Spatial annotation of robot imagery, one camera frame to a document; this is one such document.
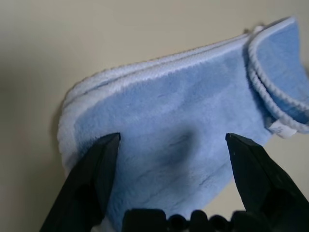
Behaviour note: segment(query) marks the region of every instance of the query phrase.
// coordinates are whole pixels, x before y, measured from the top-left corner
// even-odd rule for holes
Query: white piping edge
[[[172,62],[172,61],[185,58],[191,55],[196,55],[196,54],[208,51],[210,49],[214,49],[216,47],[222,46],[224,44],[228,44],[233,41],[245,38],[247,36],[248,34],[243,34],[243,35],[240,35],[240,36],[228,39],[228,40],[210,44],[204,47],[195,48],[195,49],[177,53],[174,55],[168,55],[168,56],[156,58],[156,59],[149,60],[149,61],[138,62],[138,63],[123,65],[123,66],[119,66],[116,68],[103,70],[75,84],[74,87],[67,93],[67,96],[63,102],[63,107],[66,107],[76,98],[82,96],[83,94],[90,91],[91,89],[99,85],[102,85],[103,83],[109,83],[118,78],[121,78],[122,76],[129,75],[135,72],[139,72],[144,69],[154,67],[156,65],[161,65],[163,63]]]
[[[261,97],[263,98],[263,100],[265,102],[270,103],[272,100],[271,96],[267,93],[265,93],[266,88],[268,88],[271,92],[273,92],[277,97],[285,100],[288,104],[291,104],[295,107],[297,107],[298,109],[302,110],[302,111],[307,111],[309,110],[309,105],[306,105],[302,102],[299,102],[296,99],[291,98],[289,95],[287,95],[286,93],[284,93],[281,89],[279,89],[278,87],[276,87],[268,78],[268,76],[266,75],[265,71],[262,68],[262,65],[260,64],[258,58],[257,58],[257,48],[259,46],[259,44],[270,34],[272,34],[273,32],[276,32],[290,24],[293,24],[296,22],[296,19],[294,17],[290,17],[282,22],[279,22],[276,25],[273,25],[263,31],[261,31],[260,33],[258,33],[253,40],[251,41],[251,43],[249,44],[248,47],[248,53],[249,53],[249,58],[250,58],[250,62],[254,68],[254,74],[253,72],[249,72],[249,76],[250,79],[253,83],[257,83],[257,82],[262,82],[263,84],[261,85],[255,85],[256,87],[256,91],[259,92],[259,94],[261,95]],[[271,107],[271,109],[274,111],[274,113],[276,114],[276,116],[278,118],[280,118],[280,120],[282,121],[282,123],[286,124],[287,126],[290,126],[293,129],[298,130],[298,132],[301,133],[308,133],[309,132],[309,126],[300,122],[297,122],[296,120],[294,120],[293,118],[291,118],[289,115],[287,115],[285,112],[283,112],[281,109],[279,109],[279,107],[275,104],[275,102],[273,101],[272,104],[269,105],[269,107]]]

